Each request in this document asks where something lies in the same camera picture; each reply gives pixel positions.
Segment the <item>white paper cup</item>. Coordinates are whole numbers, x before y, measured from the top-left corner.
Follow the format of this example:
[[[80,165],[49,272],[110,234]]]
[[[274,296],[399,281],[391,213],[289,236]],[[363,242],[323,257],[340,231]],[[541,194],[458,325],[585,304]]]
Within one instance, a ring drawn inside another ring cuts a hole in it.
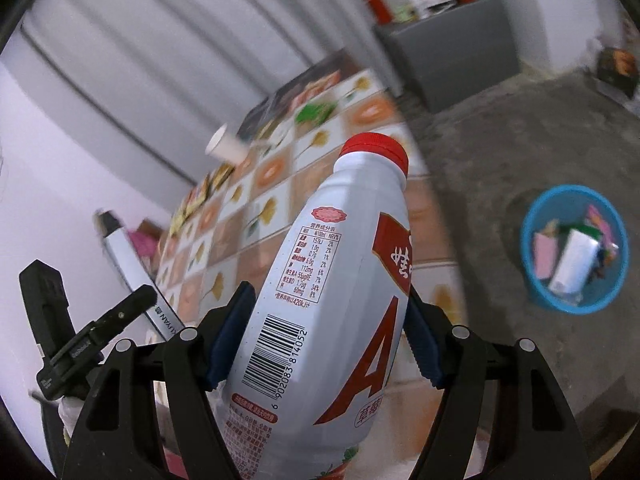
[[[223,124],[208,141],[205,154],[226,164],[238,166],[247,159],[250,146],[239,139],[227,124]]]

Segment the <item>pink tissue pack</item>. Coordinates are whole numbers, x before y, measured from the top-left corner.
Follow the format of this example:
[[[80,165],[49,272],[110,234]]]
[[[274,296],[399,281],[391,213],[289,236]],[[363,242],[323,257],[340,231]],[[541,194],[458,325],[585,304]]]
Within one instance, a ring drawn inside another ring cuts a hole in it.
[[[538,280],[552,277],[558,258],[558,239],[537,232],[533,238],[534,272]]]

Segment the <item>blue white carton box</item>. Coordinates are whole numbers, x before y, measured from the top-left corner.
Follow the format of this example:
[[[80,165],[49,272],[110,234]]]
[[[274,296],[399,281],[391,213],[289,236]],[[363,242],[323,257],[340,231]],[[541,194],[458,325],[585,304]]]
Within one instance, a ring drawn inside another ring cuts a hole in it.
[[[555,267],[548,289],[556,296],[572,296],[582,290],[596,262],[600,242],[590,234],[572,229]]]

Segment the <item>blue plastic trash basket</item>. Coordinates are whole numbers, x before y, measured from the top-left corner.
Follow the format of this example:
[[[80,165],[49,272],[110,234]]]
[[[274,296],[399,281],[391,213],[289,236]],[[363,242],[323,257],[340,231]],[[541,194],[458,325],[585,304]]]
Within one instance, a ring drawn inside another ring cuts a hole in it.
[[[520,231],[529,298],[576,315],[607,307],[629,266],[624,222],[612,203],[583,185],[550,188],[529,207]]]

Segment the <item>red thermos bottle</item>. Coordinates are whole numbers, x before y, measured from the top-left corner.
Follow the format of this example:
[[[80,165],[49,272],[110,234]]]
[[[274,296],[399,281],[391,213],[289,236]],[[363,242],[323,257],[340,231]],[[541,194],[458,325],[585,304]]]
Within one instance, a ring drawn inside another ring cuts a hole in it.
[[[373,16],[375,17],[375,21],[379,25],[388,25],[394,20],[394,16],[392,12],[390,12],[390,8],[386,4],[385,0],[363,0],[367,5]]]

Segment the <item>grey metal cabinet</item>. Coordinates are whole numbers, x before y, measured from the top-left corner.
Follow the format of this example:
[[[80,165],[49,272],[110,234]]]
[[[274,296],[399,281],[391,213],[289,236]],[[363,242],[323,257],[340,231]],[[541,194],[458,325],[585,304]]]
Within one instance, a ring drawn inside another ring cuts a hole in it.
[[[373,30],[402,83],[433,114],[521,71],[502,0],[478,0],[421,21]]]

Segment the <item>floral patterned tablecloth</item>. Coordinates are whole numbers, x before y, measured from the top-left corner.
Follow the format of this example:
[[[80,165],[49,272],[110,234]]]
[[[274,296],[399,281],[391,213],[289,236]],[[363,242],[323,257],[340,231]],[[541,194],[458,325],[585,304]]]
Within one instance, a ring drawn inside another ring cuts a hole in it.
[[[416,137],[373,70],[360,70],[273,119],[268,148],[250,156],[224,183],[207,182],[182,203],[160,244],[157,286],[183,323],[223,307],[241,282],[264,284],[291,223],[330,174],[343,144],[376,131],[409,157],[407,203],[413,235],[413,285],[454,324],[468,319],[459,267]]]

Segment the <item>white red-capped milk bottle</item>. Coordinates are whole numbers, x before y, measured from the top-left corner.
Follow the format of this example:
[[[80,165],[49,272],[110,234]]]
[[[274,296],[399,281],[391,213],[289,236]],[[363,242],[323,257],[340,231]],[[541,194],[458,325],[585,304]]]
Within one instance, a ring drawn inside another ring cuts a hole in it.
[[[342,478],[370,432],[410,295],[408,171],[356,134],[288,230],[215,412],[242,478]]]

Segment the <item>dark printed box on floor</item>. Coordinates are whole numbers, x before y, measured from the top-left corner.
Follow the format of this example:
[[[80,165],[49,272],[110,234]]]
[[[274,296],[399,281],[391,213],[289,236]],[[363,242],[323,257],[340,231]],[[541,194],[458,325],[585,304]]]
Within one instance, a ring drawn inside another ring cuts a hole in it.
[[[639,83],[639,69],[636,58],[623,49],[604,48],[598,57],[597,80],[623,92],[631,99]]]

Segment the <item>black printed placemat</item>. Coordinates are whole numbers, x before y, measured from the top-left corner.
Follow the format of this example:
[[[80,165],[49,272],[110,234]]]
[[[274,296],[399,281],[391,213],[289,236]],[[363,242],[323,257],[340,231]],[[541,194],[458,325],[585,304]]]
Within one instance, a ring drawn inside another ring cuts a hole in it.
[[[306,96],[308,90],[321,87],[321,90],[314,94],[318,96],[322,91],[332,88],[361,69],[362,65],[345,49],[331,53],[250,110],[239,126],[238,137],[246,142],[255,139],[259,130],[270,120],[285,118],[288,112],[311,99],[311,96]]]

